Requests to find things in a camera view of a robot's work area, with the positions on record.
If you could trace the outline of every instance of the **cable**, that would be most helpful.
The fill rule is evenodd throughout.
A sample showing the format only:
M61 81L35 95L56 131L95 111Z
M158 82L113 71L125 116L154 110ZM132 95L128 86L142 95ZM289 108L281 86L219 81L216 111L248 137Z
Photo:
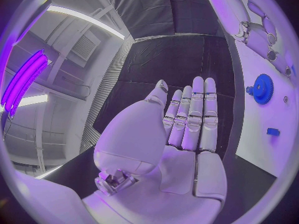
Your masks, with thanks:
M88 88L88 91L89 91L89 93L88 93L88 95L87 95L87 96L84 96L84 97L88 97L88 96L90 95L90 93L91 93L90 86L86 86L86 85L81 85L81 84L78 84L78 83L76 83L76 82L74 82L74 81L71 81L71 80L69 80L69 79L65 78L64 76L62 77L62 79L63 79L63 80L66 80L66 81L68 81L68 82L70 82L70 83L73 83L73 84L75 84L75 85L78 85L78 86L85 86L85 87L87 87L87 88Z
M6 133L4 134L3 140L5 140L6 135L7 135L8 131L9 131L10 127L11 127L11 119L10 119L9 116L8 116L8 119L9 119L9 127L8 127L8 130L6 131Z

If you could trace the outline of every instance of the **black floor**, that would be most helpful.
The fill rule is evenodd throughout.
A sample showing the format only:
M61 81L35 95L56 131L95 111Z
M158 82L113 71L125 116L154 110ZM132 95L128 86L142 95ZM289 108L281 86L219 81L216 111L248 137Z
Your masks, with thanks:
M143 100L160 79L169 87L166 111L173 93L192 86L196 76L212 77L216 82L219 113L216 152L223 158L233 123L235 88L229 49L222 37L170 36L133 44L93 128L102 133L120 111Z

